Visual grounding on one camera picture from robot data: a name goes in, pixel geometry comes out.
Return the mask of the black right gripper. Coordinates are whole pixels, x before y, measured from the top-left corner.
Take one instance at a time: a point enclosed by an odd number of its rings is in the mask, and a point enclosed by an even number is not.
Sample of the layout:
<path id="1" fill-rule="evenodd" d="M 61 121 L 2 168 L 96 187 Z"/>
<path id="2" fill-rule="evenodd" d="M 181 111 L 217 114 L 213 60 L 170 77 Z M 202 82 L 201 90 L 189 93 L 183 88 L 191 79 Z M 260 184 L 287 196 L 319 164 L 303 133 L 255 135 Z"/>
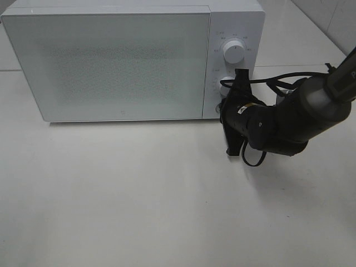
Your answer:
<path id="1" fill-rule="evenodd" d="M 229 156 L 239 156 L 245 139 L 267 138 L 267 104 L 252 93 L 249 69 L 235 69 L 235 83 L 230 84 L 220 110 Z"/>

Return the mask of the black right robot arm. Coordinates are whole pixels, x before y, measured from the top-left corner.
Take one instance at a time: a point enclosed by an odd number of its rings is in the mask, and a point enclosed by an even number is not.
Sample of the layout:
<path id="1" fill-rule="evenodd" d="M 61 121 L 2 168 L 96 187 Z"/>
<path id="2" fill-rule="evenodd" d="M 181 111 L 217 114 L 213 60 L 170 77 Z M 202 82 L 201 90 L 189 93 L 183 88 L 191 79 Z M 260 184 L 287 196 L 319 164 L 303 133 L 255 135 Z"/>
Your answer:
<path id="1" fill-rule="evenodd" d="M 220 104 L 229 156 L 247 146 L 266 154 L 294 156 L 310 139 L 344 121 L 355 101 L 355 51 L 327 73 L 291 72 L 251 80 L 247 69 L 221 80 L 228 94 Z"/>

